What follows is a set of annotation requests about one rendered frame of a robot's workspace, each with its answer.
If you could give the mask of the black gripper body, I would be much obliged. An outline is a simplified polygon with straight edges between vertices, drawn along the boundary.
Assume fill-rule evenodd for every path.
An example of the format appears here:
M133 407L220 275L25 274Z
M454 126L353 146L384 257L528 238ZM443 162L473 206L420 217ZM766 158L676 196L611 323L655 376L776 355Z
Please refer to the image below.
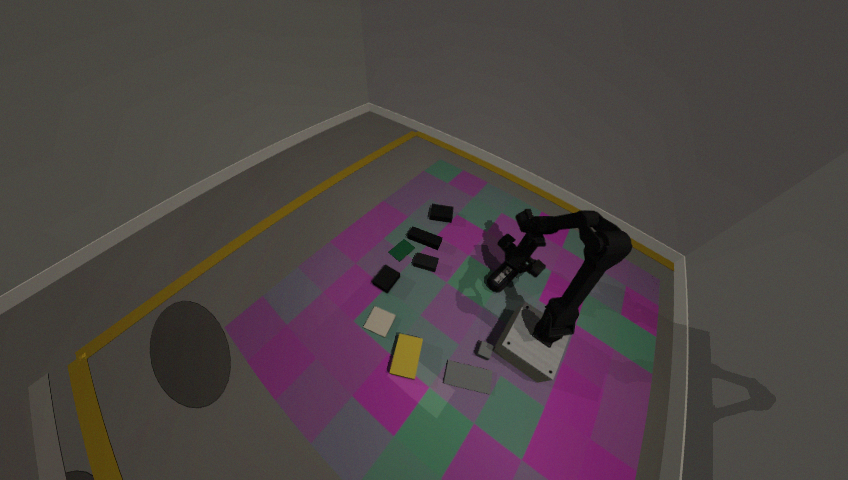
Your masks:
M518 247L520 249L519 251L521 253L523 253L523 254L527 253L528 256L527 256L526 261L528 263L528 267L527 267L528 273L530 273L533 277L537 277L540 273L543 272L543 270L546 268L546 266L539 259L536 260L536 259L533 259L532 257L530 257L530 255L533 254L535 252L535 250L528 250L527 248L525 248L522 244L522 240L516 246L516 245L513 244L513 242L515 242L515 241L516 241L516 239L513 238L510 234L505 234L499 240L498 245L503 250L506 250L506 251L508 251L508 250L513 251L514 248Z

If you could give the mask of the beige flat square tile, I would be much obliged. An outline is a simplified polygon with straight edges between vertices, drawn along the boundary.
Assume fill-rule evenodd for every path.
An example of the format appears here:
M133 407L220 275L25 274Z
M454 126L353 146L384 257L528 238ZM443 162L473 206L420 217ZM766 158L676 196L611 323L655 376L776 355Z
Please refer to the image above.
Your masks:
M369 315L369 318L363 328L386 338L386 335L391 328L396 315L384 311L378 307L374 307Z

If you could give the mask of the yellow rectangular block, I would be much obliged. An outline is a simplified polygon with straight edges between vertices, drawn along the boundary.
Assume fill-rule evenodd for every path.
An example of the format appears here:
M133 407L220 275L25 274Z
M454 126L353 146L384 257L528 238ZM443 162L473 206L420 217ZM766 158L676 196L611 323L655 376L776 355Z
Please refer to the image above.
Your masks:
M400 333L389 373L415 380L422 342L422 338Z

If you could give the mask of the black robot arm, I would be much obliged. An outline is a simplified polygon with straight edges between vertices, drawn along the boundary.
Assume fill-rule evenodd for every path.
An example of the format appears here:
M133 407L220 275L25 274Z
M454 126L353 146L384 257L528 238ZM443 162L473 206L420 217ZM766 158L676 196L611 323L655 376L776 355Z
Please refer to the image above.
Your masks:
M585 245L585 260L581 268L563 296L549 300L541 320L534 328L532 336L550 348L553 342L575 333L575 322L579 317L578 307L607 269L622 261L631 252L631 239L626 232L595 211L580 210L567 215L533 216L531 209L525 209L515 218L521 232L526 233L522 244L528 250L545 247L543 234L573 228L579 229L579 238ZM523 272L527 266L528 254L519 250L518 247L514 248L505 264L514 271Z

